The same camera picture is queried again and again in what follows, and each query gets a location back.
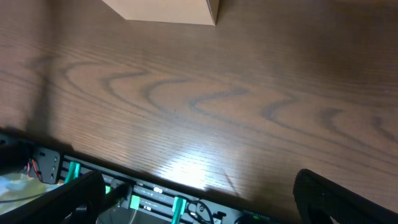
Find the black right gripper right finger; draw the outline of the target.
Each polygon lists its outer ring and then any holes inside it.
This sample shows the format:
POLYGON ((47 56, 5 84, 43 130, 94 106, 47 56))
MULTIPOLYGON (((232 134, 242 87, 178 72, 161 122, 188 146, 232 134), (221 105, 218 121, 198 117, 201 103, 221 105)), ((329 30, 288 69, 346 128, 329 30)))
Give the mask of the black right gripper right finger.
POLYGON ((303 223, 397 223, 396 212, 308 169, 298 172, 293 195, 303 223))

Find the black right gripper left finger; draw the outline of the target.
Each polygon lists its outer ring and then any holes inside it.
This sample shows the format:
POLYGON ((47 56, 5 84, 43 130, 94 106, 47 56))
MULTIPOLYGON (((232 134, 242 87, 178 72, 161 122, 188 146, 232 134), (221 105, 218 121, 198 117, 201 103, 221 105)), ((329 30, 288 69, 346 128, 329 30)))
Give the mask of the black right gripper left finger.
POLYGON ((1 224, 96 223, 104 196, 101 173, 91 171, 1 215, 1 224))

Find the brown cardboard box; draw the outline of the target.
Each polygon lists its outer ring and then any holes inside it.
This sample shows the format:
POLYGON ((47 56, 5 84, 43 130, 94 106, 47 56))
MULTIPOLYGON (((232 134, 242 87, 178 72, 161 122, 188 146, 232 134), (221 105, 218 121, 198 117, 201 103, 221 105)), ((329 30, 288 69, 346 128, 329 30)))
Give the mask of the brown cardboard box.
POLYGON ((103 0, 125 20, 216 24, 219 0, 103 0))

